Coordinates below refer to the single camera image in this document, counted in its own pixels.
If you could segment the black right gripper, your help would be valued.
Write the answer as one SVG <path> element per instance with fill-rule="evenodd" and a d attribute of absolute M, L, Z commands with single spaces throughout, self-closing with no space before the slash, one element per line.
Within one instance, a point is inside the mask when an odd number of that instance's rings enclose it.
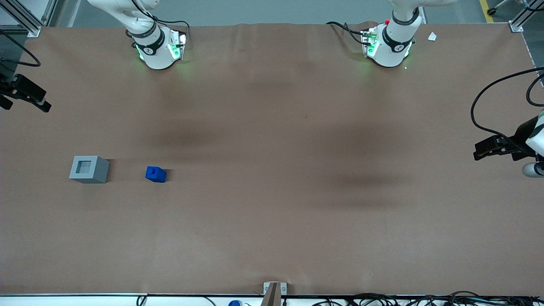
<path fill-rule="evenodd" d="M 4 110 L 10 110 L 13 105 L 5 96 L 36 103 L 36 107 L 44 113 L 48 113 L 52 107 L 46 101 L 46 91 L 24 75 L 1 75 L 0 91 L 0 107 Z"/>

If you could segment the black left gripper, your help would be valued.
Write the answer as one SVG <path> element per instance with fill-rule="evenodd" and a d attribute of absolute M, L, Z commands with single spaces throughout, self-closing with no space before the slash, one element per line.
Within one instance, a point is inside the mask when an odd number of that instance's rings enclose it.
<path fill-rule="evenodd" d="M 486 157 L 511 155 L 513 161 L 518 161 L 526 157 L 538 156 L 538 153 L 530 148 L 525 142 L 533 133 L 538 122 L 538 116 L 522 123 L 510 137 L 510 142 L 505 141 L 504 149 L 502 150 L 501 137 L 493 135 L 475 144 L 473 157 L 475 161 L 479 161 Z"/>

